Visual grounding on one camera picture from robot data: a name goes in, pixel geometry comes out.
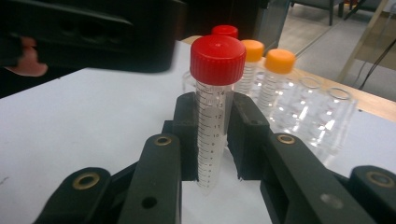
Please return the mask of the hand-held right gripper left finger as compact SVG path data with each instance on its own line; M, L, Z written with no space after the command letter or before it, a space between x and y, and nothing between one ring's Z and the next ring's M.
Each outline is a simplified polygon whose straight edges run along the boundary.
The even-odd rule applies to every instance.
M182 183L198 179L198 115L193 92L145 143L118 224L181 224Z

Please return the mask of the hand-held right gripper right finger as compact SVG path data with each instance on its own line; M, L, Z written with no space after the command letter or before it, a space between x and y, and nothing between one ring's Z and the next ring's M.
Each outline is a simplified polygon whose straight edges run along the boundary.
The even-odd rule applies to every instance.
M235 93L228 144L237 177L259 180L274 224L375 224L347 189L298 137L273 133L252 99Z

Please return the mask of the clear plastic tube rack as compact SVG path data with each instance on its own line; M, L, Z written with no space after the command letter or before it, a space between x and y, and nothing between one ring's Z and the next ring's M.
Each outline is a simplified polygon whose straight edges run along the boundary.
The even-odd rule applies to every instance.
M321 160L338 153L356 101L337 87L327 90L313 77L292 80L265 71L250 92L275 133L301 138Z

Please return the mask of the red cap test tube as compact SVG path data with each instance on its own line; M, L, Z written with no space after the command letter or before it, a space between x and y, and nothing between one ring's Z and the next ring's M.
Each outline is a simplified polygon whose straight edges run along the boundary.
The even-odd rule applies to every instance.
M191 45L190 72L196 80L198 182L207 195L216 186L233 102L233 84L243 73L246 48L225 35L206 35Z
M211 30L212 35L226 35L233 38L238 38L238 29L232 25L222 24L217 25Z

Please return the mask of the orange cap test tube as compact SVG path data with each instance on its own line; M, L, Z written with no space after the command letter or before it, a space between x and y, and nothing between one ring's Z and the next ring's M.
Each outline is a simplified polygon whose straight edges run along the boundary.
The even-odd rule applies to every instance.
M268 120L294 86L289 74L295 62L296 56L285 49L271 49L266 54L257 106Z
M258 63L262 60L264 44L253 39L242 40L242 44L246 48L247 56L245 59L243 75L235 84L234 90L245 95L249 95L256 76Z

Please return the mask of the light wooden furniture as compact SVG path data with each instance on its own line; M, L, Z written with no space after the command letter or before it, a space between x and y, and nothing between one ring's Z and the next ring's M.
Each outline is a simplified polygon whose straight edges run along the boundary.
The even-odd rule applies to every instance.
M370 11L374 15L368 22L356 47L346 60L337 81L343 82L356 60L396 70L396 0L357 0L357 5L346 14L344 20L358 11Z

